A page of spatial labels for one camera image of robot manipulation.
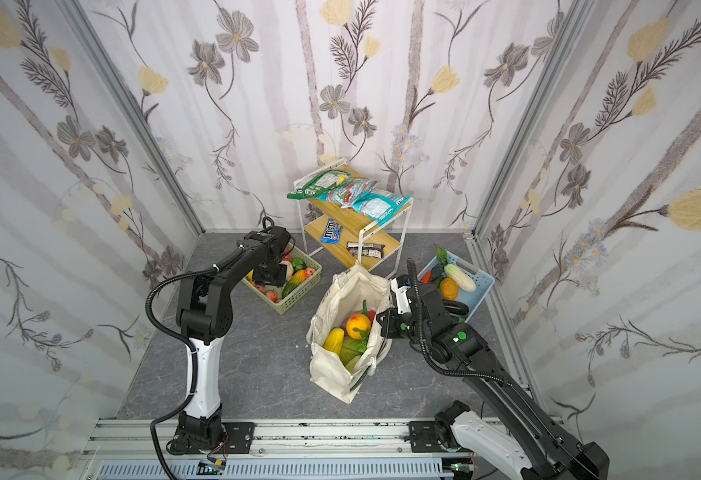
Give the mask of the orange yellow peach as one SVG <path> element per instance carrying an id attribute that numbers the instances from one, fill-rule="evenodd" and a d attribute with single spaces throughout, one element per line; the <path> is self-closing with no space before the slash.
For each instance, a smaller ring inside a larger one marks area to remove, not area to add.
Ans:
<path id="1" fill-rule="evenodd" d="M 372 322 L 366 314 L 356 314 L 346 320 L 346 335 L 354 339 L 367 339 L 372 329 Z"/>

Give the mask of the green leafy vegetable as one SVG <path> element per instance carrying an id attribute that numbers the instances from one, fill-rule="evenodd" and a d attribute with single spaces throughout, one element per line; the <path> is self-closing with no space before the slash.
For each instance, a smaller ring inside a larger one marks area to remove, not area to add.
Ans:
<path id="1" fill-rule="evenodd" d="M 362 313 L 355 315 L 354 318 L 348 322 L 348 327 L 350 327 L 350 333 L 348 335 L 353 336 L 354 340 L 357 340 L 356 352 L 358 352 L 358 354 L 364 354 L 368 348 L 369 337 L 372 330 L 372 320 L 369 313 L 368 303 L 364 300 Z"/>

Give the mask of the green cabbage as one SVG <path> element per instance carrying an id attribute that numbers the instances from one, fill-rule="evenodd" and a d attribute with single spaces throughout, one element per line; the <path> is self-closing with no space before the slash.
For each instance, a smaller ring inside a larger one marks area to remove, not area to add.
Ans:
<path id="1" fill-rule="evenodd" d="M 352 360 L 363 355 L 367 350 L 367 342 L 362 339 L 345 337 L 340 348 L 340 362 L 347 366 Z"/>

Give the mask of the cream canvas grocery bag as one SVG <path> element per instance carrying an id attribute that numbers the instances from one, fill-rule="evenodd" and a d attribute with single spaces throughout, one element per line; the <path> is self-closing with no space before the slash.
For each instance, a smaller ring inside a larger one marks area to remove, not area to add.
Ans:
<path id="1" fill-rule="evenodd" d="M 332 280 L 310 320 L 310 380 L 350 404 L 391 346 L 378 321 L 393 306 L 391 282 L 355 265 Z"/>

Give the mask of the yellow mango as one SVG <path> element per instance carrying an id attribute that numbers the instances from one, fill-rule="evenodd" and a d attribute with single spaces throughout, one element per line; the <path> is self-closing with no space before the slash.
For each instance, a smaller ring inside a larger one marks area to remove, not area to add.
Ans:
<path id="1" fill-rule="evenodd" d="M 342 328 L 334 328 L 326 338 L 322 348 L 324 350 L 334 353 L 334 355 L 339 356 L 342 352 L 342 346 L 344 345 L 344 338 L 346 338 L 346 331 Z"/>

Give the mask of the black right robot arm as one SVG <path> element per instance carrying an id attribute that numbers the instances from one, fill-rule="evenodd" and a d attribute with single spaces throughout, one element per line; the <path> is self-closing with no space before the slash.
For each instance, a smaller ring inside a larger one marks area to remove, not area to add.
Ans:
<path id="1" fill-rule="evenodd" d="M 377 321 L 389 339 L 406 339 L 436 373 L 457 378 L 497 414 L 498 430 L 467 404 L 456 401 L 435 417 L 446 450 L 466 449 L 512 479 L 606 479 L 610 458 L 558 424 L 514 380 L 485 338 L 458 322 L 435 286 L 420 282 L 414 260 L 391 283 L 393 307 Z"/>

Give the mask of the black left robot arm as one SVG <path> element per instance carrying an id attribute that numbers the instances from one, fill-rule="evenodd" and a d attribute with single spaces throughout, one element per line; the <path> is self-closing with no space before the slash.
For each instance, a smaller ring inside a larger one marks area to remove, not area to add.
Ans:
<path id="1" fill-rule="evenodd" d="M 252 274 L 266 284 L 284 286 L 286 266 L 282 258 L 292 252 L 294 237 L 272 218 L 262 228 L 248 232 L 224 259 L 204 270 L 189 271 L 158 282 L 146 296 L 144 310 L 156 330 L 186 348 L 186 397 L 180 406 L 150 424 L 154 448 L 160 454 L 207 454 L 220 451 L 228 440 L 222 423 L 218 388 L 222 342 L 234 322 L 232 290 Z M 154 315 L 160 292 L 178 284 L 176 329 Z"/>

